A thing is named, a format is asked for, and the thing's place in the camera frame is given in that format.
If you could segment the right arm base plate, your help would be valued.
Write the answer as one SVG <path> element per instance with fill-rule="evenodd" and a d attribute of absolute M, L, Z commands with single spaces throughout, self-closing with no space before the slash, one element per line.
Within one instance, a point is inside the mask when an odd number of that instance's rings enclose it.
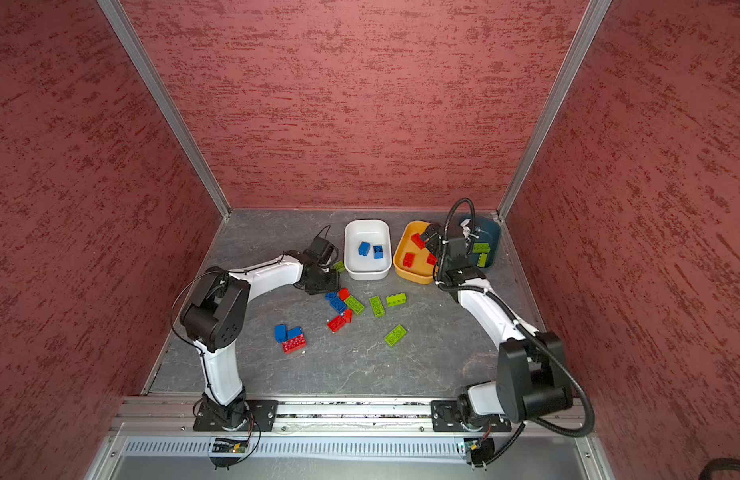
<path fill-rule="evenodd" d="M 498 415 L 479 415 L 466 400 L 433 400 L 430 403 L 433 429 L 437 433 L 507 433 L 511 424 Z"/>

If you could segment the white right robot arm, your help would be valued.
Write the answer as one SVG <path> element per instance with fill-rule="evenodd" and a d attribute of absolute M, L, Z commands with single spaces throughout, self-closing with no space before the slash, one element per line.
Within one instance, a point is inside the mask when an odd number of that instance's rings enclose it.
<path fill-rule="evenodd" d="M 520 423 L 571 408 L 573 387 L 560 367 L 565 361 L 561 339 L 538 331 L 497 295 L 484 273 L 469 263 L 466 237 L 444 239 L 443 234 L 437 223 L 420 234 L 435 258 L 435 285 L 476 319 L 498 350 L 496 379 L 466 388 L 463 415 Z"/>

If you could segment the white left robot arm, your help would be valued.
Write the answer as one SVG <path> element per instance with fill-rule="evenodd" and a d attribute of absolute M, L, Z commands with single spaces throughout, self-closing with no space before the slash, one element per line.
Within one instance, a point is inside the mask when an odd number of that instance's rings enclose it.
<path fill-rule="evenodd" d="M 236 269 L 212 266 L 189 285 L 178 319 L 186 341 L 198 350 L 206 406 L 226 417 L 245 412 L 236 341 L 248 304 L 284 286 L 308 295 L 336 293 L 340 274 L 332 266 L 337 259 L 338 248 L 316 236 L 305 250 L 288 250 L 268 262 Z"/>

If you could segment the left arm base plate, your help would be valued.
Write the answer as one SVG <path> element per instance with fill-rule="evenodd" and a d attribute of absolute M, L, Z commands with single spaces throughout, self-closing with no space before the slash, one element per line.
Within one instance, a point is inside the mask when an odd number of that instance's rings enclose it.
<path fill-rule="evenodd" d="M 203 396 L 195 408 L 193 430 L 196 432 L 270 432 L 276 419 L 276 400 L 238 400 L 222 406 Z"/>

